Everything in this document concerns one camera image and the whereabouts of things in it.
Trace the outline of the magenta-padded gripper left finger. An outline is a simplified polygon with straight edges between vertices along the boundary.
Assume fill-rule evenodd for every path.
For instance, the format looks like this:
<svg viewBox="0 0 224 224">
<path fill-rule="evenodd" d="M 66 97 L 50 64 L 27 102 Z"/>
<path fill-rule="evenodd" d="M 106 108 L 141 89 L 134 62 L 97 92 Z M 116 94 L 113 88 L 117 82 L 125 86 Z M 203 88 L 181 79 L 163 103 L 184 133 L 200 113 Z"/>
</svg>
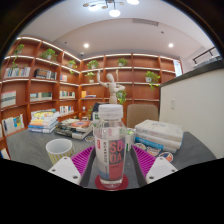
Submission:
<svg viewBox="0 0 224 224">
<path fill-rule="evenodd" d="M 90 146 L 71 157 L 62 157 L 49 169 L 49 172 L 76 185 L 86 187 L 95 156 L 95 147 Z"/>
</svg>

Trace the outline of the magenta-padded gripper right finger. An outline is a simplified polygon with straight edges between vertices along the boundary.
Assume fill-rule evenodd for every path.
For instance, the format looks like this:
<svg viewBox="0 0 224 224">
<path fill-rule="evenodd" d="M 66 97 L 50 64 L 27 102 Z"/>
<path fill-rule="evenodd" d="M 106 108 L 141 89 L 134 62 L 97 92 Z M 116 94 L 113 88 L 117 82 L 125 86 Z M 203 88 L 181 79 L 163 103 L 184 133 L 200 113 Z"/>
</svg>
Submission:
<svg viewBox="0 0 224 224">
<path fill-rule="evenodd" d="M 140 187 L 177 172 L 177 169 L 166 158 L 154 157 L 137 146 L 131 147 L 130 154 Z"/>
</svg>

